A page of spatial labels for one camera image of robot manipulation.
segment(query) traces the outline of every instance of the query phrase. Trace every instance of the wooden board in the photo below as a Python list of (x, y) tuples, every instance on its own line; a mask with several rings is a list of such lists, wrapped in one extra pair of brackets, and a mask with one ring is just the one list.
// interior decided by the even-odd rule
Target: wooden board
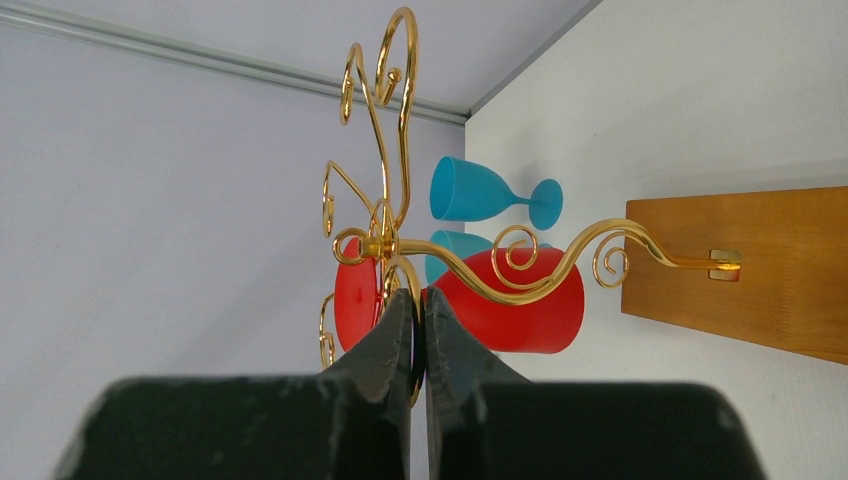
[(656, 263), (625, 243), (621, 311), (848, 364), (848, 187), (632, 200), (669, 253), (742, 254), (738, 282)]

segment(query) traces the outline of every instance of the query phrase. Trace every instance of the red plastic object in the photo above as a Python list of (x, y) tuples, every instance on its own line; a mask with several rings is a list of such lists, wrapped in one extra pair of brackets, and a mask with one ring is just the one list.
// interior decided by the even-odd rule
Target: red plastic object
[[(354, 238), (344, 248), (346, 257), (356, 256), (359, 239)], [(380, 291), (377, 288), (377, 261), (366, 258), (359, 265), (339, 264), (336, 272), (336, 296), (333, 313), (336, 336), (342, 349), (350, 350), (377, 324)]]
[[(527, 270), (513, 270), (506, 263), (505, 248), (498, 250), (498, 266), (503, 276), (516, 284), (528, 284), (549, 275), (556, 268), (562, 251), (539, 250), (536, 262)], [(515, 249), (517, 265), (530, 259), (530, 248)], [(486, 250), (466, 258), (465, 263), (486, 285), (499, 292), (518, 290), (502, 284), (492, 268), (491, 253)], [(486, 347), (502, 352), (556, 353), (569, 346), (583, 323), (585, 298), (583, 280), (577, 266), (550, 295), (534, 303), (509, 306), (486, 300), (448, 271), (434, 284), (450, 302), (460, 323)]]

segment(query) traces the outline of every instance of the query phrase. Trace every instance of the gold wall hook rack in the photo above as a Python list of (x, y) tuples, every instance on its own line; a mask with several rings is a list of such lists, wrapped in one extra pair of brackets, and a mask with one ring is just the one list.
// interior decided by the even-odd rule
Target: gold wall hook rack
[[(406, 27), (407, 40), (407, 60), (406, 68), (388, 68), (387, 62), (389, 50), (392, 45), (394, 36), (400, 27), (404, 24)], [(374, 129), (374, 135), (377, 140), (377, 150), (380, 156), (380, 170), (382, 176), (382, 196), (372, 202), (356, 182), (345, 173), (344, 169), (333, 161), (327, 162), (324, 170), (323, 183), (323, 228), (326, 237), (332, 236), (334, 230), (334, 198), (330, 194), (329, 179), (332, 172), (336, 172), (342, 180), (354, 191), (364, 205), (370, 215), (370, 221), (367, 228), (347, 227), (342, 229), (333, 238), (333, 255), (336, 260), (342, 265), (358, 265), (367, 258), (376, 260), (376, 265), (379, 274), (378, 284), (382, 285), (382, 304), (387, 302), (394, 291), (401, 286), (397, 278), (397, 272), (403, 271), (407, 279), (407, 284), (411, 290), (419, 290), (417, 275), (411, 264), (404, 257), (409, 255), (432, 255), (444, 262), (450, 271), (459, 277), (463, 283), (468, 285), (472, 290), (477, 292), (482, 297), (493, 302), (499, 302), (506, 305), (525, 305), (544, 298), (546, 295), (554, 291), (567, 277), (568, 273), (577, 262), (578, 256), (587, 248), (587, 246), (596, 238), (606, 235), (600, 242), (593, 257), (592, 273), (595, 280), (604, 288), (615, 288), (624, 281), (629, 271), (630, 262), (627, 253), (620, 247), (611, 248), (603, 254), (603, 249), (606, 245), (619, 237), (626, 237), (637, 244), (644, 247), (649, 254), (662, 265), (672, 268), (697, 269), (717, 272), (717, 276), (728, 272), (738, 272), (741, 268), (741, 261), (734, 257), (716, 257), (716, 258), (678, 258), (668, 253), (640, 224), (623, 218), (613, 218), (597, 222), (575, 237), (568, 248), (565, 249), (564, 255), (556, 266), (554, 271), (531, 284), (518, 285), (508, 282), (500, 272), (497, 262), (500, 243), (507, 233), (514, 231), (524, 232), (528, 236), (529, 242), (532, 244), (533, 253), (530, 260), (522, 265), (516, 265), (512, 258), (513, 250), (517, 247), (527, 244), (528, 240), (522, 240), (509, 245), (505, 252), (507, 264), (513, 268), (529, 268), (537, 258), (539, 243), (536, 236), (529, 229), (514, 225), (508, 227), (501, 232), (491, 250), (492, 265), (495, 269), (497, 277), (504, 282), (505, 285), (518, 290), (517, 293), (499, 292), (490, 286), (486, 285), (477, 274), (472, 271), (460, 258), (454, 255), (451, 251), (424, 240), (406, 239), (400, 236), (401, 227), (407, 217), (409, 203), (411, 201), (410, 192), (410, 160), (409, 160), (409, 142), (408, 142), (408, 127), (410, 120), (410, 111), (412, 109), (415, 82), (418, 64), (418, 26), (415, 20), (415, 15), (407, 7), (399, 8), (389, 20), (389, 25), (383, 36), (383, 42), (380, 47), (380, 53), (377, 58), (377, 70), (375, 75), (375, 84), (372, 87), (368, 82), (368, 77), (365, 71), (362, 47), (358, 43), (354, 43), (348, 54), (347, 63), (345, 65), (344, 83), (341, 92), (340, 104), (340, 119), (343, 125), (350, 120), (353, 108), (353, 90), (354, 90), (354, 75), (358, 79), (362, 91), (365, 94), (366, 108), (371, 118), (371, 124)], [(403, 84), (401, 95), (401, 108), (398, 113), (396, 135), (398, 142), (400, 167), (400, 205), (395, 213), (392, 207), (392, 188), (390, 185), (390, 162), (386, 151), (386, 146), (383, 138), (383, 130), (380, 126), (379, 118), (377, 117), (377, 106), (386, 105), (395, 89)], [(356, 238), (359, 240), (359, 249), (356, 255), (352, 257), (345, 256), (343, 246), (350, 239)], [(622, 271), (617, 272), (611, 265), (610, 259), (612, 255), (619, 254), (624, 261)], [(599, 262), (604, 269), (612, 274), (618, 275), (618, 278), (608, 283), (601, 278), (599, 272)], [(323, 312), (326, 308), (326, 301), (322, 307), (321, 315), (321, 358), (332, 361), (332, 352), (327, 352), (327, 349), (332, 342), (327, 340), (327, 334), (323, 327)]]

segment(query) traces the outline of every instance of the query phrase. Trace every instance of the white wall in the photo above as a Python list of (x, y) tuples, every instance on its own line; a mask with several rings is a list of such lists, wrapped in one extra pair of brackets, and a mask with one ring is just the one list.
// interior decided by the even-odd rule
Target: white wall
[[(848, 4), (604, 0), (468, 122), (466, 156), (519, 194), (559, 180), (566, 208), (541, 239), (563, 247), (630, 199), (846, 185)], [(526, 209), (466, 228), (491, 238), (511, 222)], [(848, 367), (623, 315), (620, 292), (591, 279), (591, 251), (575, 343), (511, 365), (713, 385), (771, 478), (846, 478)]]
[[(329, 99), (9, 27), (0, 45), (0, 478), (46, 477), (117, 378), (317, 372), (319, 188), (334, 159), (379, 192), (365, 109), (342, 127)], [(403, 232), (429, 237), (463, 131), (414, 119), (410, 144)], [(337, 226), (365, 224), (334, 193)]]

